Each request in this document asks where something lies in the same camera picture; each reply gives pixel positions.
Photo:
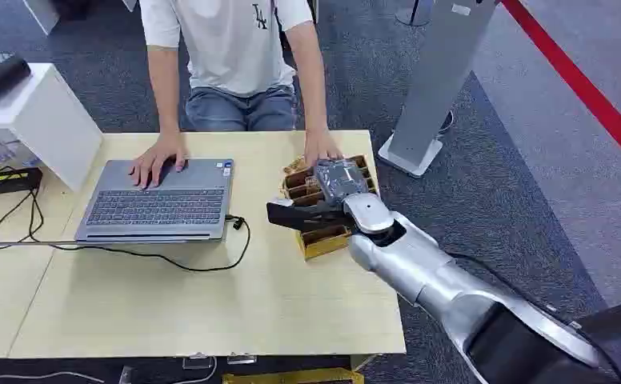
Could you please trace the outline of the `person's left hand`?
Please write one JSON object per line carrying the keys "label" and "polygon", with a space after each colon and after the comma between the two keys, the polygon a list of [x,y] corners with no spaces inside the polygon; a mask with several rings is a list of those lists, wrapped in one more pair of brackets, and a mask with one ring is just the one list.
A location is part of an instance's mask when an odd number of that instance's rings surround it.
{"label": "person's left hand", "polygon": [[343,158],[343,153],[328,128],[306,130],[304,160],[308,166],[314,166],[318,160],[340,158]]}

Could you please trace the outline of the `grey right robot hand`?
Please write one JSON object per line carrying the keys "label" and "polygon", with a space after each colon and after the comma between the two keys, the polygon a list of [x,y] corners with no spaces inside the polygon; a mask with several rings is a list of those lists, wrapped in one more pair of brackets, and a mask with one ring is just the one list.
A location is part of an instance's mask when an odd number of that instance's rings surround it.
{"label": "grey right robot hand", "polygon": [[313,173],[329,206],[340,206],[345,198],[369,191],[367,180],[352,160],[320,159]]}

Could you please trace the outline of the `person's right hand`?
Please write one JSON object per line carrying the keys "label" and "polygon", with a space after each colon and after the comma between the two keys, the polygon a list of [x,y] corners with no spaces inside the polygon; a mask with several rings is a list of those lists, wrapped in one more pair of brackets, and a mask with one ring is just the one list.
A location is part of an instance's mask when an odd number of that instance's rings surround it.
{"label": "person's right hand", "polygon": [[174,170],[181,172],[186,165],[186,154],[181,132],[161,132],[156,143],[133,161],[130,168],[133,185],[143,189],[159,186],[165,164],[172,162]]}

